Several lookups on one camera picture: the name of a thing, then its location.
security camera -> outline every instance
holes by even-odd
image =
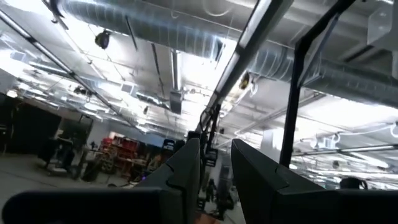
[[[110,35],[111,35],[110,31],[107,30],[102,31],[95,37],[95,44],[101,47],[102,49],[106,49],[109,45]]]

floor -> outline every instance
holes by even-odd
[[[35,156],[0,156],[0,210],[13,195],[26,190],[54,189],[54,188],[105,188],[108,183],[123,185],[126,180],[100,173],[96,182],[86,183],[72,180],[68,177],[51,177],[39,168]],[[216,208],[215,204],[207,203],[205,210],[210,212]],[[240,205],[234,210],[227,210],[225,224],[242,224],[244,222]]]

ceiling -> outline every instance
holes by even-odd
[[[95,95],[87,98],[74,93],[80,85],[76,80],[0,23],[0,53],[4,59],[0,68],[19,77],[19,84],[14,87],[18,94],[55,108],[71,108],[95,119],[108,119],[176,139],[196,128],[256,4],[255,0],[147,0],[120,1],[110,7],[100,0],[60,2],[67,31],[60,23],[52,22],[53,14],[39,0],[2,0],[0,9],[89,83],[116,111]],[[223,102],[218,129],[224,132],[216,135],[216,148],[229,151],[230,140],[241,138],[259,149],[264,130],[283,129],[292,49],[334,2],[294,1],[248,67],[253,83],[245,90],[237,83]],[[391,52],[379,47],[366,49],[369,16],[383,4],[386,3],[357,1],[341,15],[322,52],[322,60],[312,70],[322,78],[308,84],[300,94],[296,153],[397,142],[398,110],[394,107],[398,108],[398,102],[391,99],[396,90],[396,81],[391,77]],[[118,17],[119,11],[130,16],[137,47],[126,26],[121,25],[126,21],[117,22],[123,19]],[[94,42],[104,28],[111,31],[105,50]],[[180,55],[180,114],[138,97],[144,94],[165,105],[175,100],[171,49],[179,50]],[[33,67],[35,63],[51,67],[52,72]],[[322,144],[325,141],[333,144]],[[360,155],[362,159],[346,154],[294,156],[292,163],[297,172],[319,184],[336,183],[338,179],[334,177],[357,175],[374,182],[377,188],[398,186],[395,151]],[[333,167],[333,161],[339,161],[339,167]],[[380,164],[387,168],[380,169]]]

industrial ceiling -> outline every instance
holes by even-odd
[[[1,2],[7,16],[77,77],[2,22],[0,68],[4,77],[17,77],[20,97],[178,139],[197,127],[239,37],[253,29],[246,27],[251,14],[269,1],[257,8],[256,0]],[[264,130],[283,130],[294,46],[334,2],[292,3],[246,68],[249,86],[242,90],[237,82],[224,99],[216,148],[228,152],[232,138],[260,148]],[[305,154],[397,142],[392,52],[368,44],[369,18],[386,7],[392,1],[357,1],[341,15],[312,68],[310,78],[321,78],[300,95],[292,164],[319,184],[356,175],[377,188],[398,187],[394,150]],[[104,30],[110,36],[102,49],[94,40]]]

concrete floor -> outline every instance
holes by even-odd
[[[0,210],[13,195],[26,190],[54,188],[106,188],[108,183],[123,185],[125,179],[100,173],[96,182],[86,183],[69,177],[51,177],[37,165],[35,156],[0,156]],[[207,203],[205,210],[210,212],[216,205]],[[226,212],[225,224],[243,224],[244,218],[240,205]]]

